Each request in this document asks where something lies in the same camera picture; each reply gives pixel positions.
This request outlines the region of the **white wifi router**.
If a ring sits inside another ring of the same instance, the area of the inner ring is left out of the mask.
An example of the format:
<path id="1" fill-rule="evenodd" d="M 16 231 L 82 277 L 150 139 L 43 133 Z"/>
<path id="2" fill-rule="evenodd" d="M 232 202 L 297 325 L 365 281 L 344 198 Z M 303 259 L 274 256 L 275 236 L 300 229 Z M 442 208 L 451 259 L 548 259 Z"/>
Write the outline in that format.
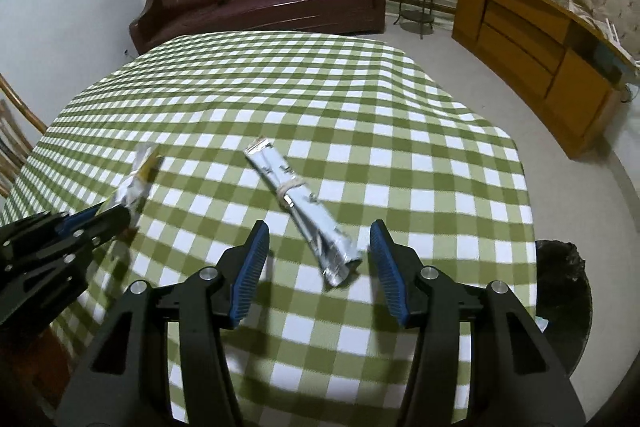
<path id="1" fill-rule="evenodd" d="M 612 43 L 624 57 L 628 58 L 629 61 L 634 60 L 632 55 L 623 47 L 615 25 L 608 18 L 605 20 L 595 20 L 594 23 L 605 36 L 605 39 L 608 40 L 609 43 Z"/>

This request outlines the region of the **wooden chair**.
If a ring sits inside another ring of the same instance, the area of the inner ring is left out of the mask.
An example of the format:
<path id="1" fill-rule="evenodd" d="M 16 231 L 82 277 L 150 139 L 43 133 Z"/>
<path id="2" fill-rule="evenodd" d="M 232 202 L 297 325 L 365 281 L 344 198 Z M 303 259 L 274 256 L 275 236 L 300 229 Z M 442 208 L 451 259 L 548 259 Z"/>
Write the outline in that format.
<path id="1" fill-rule="evenodd" d="M 26 165 L 34 146 L 17 122 L 19 113 L 40 134 L 48 126 L 23 102 L 20 96 L 1 77 L 1 197 L 8 198 L 21 169 Z"/>

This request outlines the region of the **silver foil packet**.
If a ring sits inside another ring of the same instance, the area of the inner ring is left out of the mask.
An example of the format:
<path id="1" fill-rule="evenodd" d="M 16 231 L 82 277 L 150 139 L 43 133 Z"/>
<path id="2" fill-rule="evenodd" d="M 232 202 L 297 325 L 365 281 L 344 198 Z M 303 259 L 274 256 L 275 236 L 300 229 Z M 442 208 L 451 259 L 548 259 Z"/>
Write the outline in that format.
<path id="1" fill-rule="evenodd" d="M 326 283 L 331 287 L 343 285 L 362 262 L 356 243 L 271 140 L 261 136 L 250 143 L 244 155 L 293 218 Z"/>

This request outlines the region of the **wooden sideboard cabinet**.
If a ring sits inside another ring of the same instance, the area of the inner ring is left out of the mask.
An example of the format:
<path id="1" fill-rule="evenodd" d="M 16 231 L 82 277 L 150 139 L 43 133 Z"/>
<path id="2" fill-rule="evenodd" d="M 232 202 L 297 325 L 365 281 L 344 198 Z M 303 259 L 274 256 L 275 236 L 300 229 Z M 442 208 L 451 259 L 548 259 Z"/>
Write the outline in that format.
<path id="1" fill-rule="evenodd" d="M 552 0 L 458 0 L 452 38 L 526 103 L 570 159 L 602 138 L 634 68 L 597 28 Z"/>

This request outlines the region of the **black lined trash bin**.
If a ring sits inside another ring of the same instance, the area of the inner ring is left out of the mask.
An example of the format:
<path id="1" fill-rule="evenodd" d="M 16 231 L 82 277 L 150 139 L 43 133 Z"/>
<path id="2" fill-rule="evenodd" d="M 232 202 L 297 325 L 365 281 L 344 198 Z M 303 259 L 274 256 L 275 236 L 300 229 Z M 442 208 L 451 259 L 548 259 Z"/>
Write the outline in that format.
<path id="1" fill-rule="evenodd" d="M 586 260 L 573 243 L 541 239 L 536 261 L 536 314 L 546 321 L 544 337 L 570 376 L 584 354 L 592 324 Z"/>

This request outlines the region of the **silver wrapper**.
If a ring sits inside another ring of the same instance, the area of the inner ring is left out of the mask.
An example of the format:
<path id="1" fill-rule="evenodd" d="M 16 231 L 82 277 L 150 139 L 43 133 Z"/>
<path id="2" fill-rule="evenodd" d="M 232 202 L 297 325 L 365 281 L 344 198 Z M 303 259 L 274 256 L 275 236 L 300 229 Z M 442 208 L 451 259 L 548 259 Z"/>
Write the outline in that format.
<path id="1" fill-rule="evenodd" d="M 127 176 L 116 186 L 108 208 L 122 206 L 129 212 L 129 226 L 134 228 L 149 196 L 153 176 L 160 165 L 158 146 L 151 142 L 140 143 L 134 149 L 134 157 Z"/>

